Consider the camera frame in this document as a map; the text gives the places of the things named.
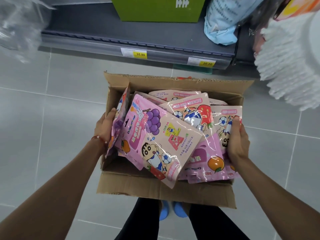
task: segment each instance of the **cardboard box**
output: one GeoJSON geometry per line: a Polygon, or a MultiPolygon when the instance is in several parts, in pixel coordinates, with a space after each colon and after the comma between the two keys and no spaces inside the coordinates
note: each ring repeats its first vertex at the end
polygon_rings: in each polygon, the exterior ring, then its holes
{"type": "Polygon", "coordinates": [[[178,23],[197,23],[204,2],[205,0],[112,0],[121,21],[178,23]]]}
{"type": "MultiPolygon", "coordinates": [[[[113,107],[117,107],[119,99],[129,83],[131,92],[148,93],[164,89],[202,91],[207,92],[210,98],[226,101],[230,105],[242,105],[242,94],[253,83],[253,81],[246,80],[200,80],[182,77],[121,75],[107,72],[104,72],[104,75],[109,82],[107,113],[113,107]]],[[[174,188],[170,189],[146,169],[139,171],[126,158],[117,155],[107,158],[103,155],[101,170],[97,193],[236,208],[231,180],[197,184],[177,181],[174,188]]]]}

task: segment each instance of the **tile floor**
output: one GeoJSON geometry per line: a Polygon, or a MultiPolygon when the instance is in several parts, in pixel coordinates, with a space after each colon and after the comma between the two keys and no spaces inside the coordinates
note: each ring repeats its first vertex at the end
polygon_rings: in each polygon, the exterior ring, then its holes
{"type": "MultiPolygon", "coordinates": [[[[228,80],[257,76],[247,69],[206,75],[175,70],[172,64],[51,51],[42,48],[31,64],[0,54],[0,220],[64,167],[91,138],[105,110],[108,84],[103,71],[228,80]]],[[[272,179],[320,211],[320,126],[315,124],[320,109],[300,113],[269,96],[266,83],[258,80],[244,96],[243,122],[251,141],[250,158],[272,179]]],[[[99,175],[97,165],[68,240],[114,239],[135,205],[134,197],[96,194],[99,175]]],[[[234,193],[238,209],[223,210],[240,229],[250,239],[279,239],[241,179],[235,181],[234,193]]],[[[171,212],[160,222],[159,239],[196,237],[190,221],[171,212]]]]}

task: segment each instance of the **hand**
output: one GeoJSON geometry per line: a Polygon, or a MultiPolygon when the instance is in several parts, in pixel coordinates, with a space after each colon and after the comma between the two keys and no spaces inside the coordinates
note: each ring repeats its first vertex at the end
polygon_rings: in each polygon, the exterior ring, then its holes
{"type": "Polygon", "coordinates": [[[231,134],[228,143],[228,155],[233,164],[238,164],[240,160],[249,158],[250,141],[240,119],[235,116],[232,121],[231,134]]]}
{"type": "Polygon", "coordinates": [[[106,116],[106,113],[102,115],[102,117],[98,120],[96,124],[96,128],[94,129],[94,136],[100,136],[102,139],[107,142],[110,141],[111,138],[111,127],[113,119],[116,115],[116,109],[113,108],[106,116]]]}

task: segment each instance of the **forearm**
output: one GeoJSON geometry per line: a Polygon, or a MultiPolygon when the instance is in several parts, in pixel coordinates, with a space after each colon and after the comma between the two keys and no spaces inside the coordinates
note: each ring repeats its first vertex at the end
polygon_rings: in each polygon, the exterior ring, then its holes
{"type": "Polygon", "coordinates": [[[102,152],[99,139],[89,141],[68,165],[0,223],[0,239],[64,239],[102,152]]]}
{"type": "Polygon", "coordinates": [[[250,159],[235,167],[283,240],[318,239],[320,214],[265,175],[250,159]]]}

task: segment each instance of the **blue plastic package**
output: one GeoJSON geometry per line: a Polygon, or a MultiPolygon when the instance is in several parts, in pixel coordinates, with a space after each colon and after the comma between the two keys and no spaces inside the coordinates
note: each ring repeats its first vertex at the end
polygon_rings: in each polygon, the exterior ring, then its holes
{"type": "Polygon", "coordinates": [[[237,42],[233,34],[239,21],[248,17],[263,0],[211,0],[204,21],[205,35],[216,44],[237,42]]]}

